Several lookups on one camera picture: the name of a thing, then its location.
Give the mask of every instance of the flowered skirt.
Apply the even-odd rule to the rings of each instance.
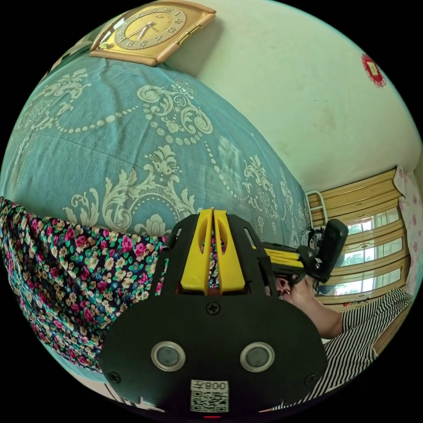
[[[0,197],[0,249],[25,318],[44,344],[87,370],[101,372],[97,358],[114,320],[160,295],[161,283],[150,289],[165,240],[37,217]],[[213,238],[209,287],[218,286]]]

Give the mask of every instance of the yellow plastic part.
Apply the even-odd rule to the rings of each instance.
[[[181,285],[184,290],[199,291],[207,295],[212,229],[213,210],[201,210],[182,275]]]
[[[225,210],[214,210],[217,263],[219,267],[220,295],[225,292],[241,291],[245,287],[244,275],[230,233],[228,217]],[[225,245],[222,251],[220,240]]]
[[[264,249],[266,254],[270,257],[270,261],[275,264],[282,264],[284,266],[301,267],[304,265],[299,261],[300,255],[296,252],[286,252],[271,249]]]

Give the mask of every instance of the white wall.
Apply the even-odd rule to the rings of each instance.
[[[413,120],[389,80],[378,88],[369,79],[359,47],[289,6],[264,0],[240,4],[207,0],[217,10],[216,20],[168,63],[243,113],[305,191],[323,191],[398,164],[414,170],[421,144]],[[363,31],[371,36],[371,27]]]

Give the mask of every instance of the lens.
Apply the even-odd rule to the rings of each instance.
[[[161,347],[157,351],[158,362],[167,367],[176,365],[179,361],[179,353],[173,347]]]
[[[264,342],[255,342],[246,346],[241,352],[241,366],[250,372],[267,370],[275,360],[273,348]]]
[[[185,353],[181,346],[171,341],[159,342],[151,351],[153,363],[163,371],[179,370],[185,363]]]
[[[269,353],[264,348],[256,347],[247,353],[245,361],[255,369],[263,367],[269,361]]]

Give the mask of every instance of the bed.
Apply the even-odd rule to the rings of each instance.
[[[165,64],[93,58],[87,49],[29,97],[0,195],[40,216],[151,236],[211,207],[293,247],[310,225],[300,184],[222,97]]]

